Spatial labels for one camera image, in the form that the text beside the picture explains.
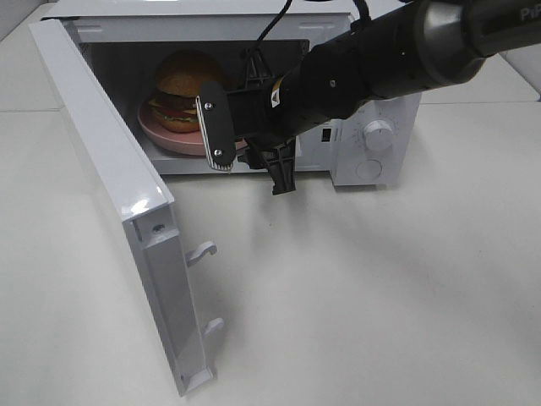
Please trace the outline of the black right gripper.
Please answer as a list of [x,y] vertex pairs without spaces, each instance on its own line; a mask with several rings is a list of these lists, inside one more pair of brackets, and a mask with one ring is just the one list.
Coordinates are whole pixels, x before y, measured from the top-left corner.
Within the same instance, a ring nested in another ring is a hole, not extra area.
[[296,80],[271,80],[227,93],[219,82],[205,82],[195,100],[209,166],[221,172],[232,170],[237,136],[248,145],[238,161],[253,170],[266,170],[273,181],[273,195],[293,192],[296,135],[291,117],[295,97]]

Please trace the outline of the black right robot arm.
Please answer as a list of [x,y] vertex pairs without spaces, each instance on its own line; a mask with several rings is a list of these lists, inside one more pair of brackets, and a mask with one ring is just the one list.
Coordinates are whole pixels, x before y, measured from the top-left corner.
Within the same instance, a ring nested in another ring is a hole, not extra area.
[[209,166],[264,169],[276,195],[295,188],[296,137],[363,104],[468,82],[492,55],[538,44],[537,1],[409,1],[315,46],[285,74],[196,97]]

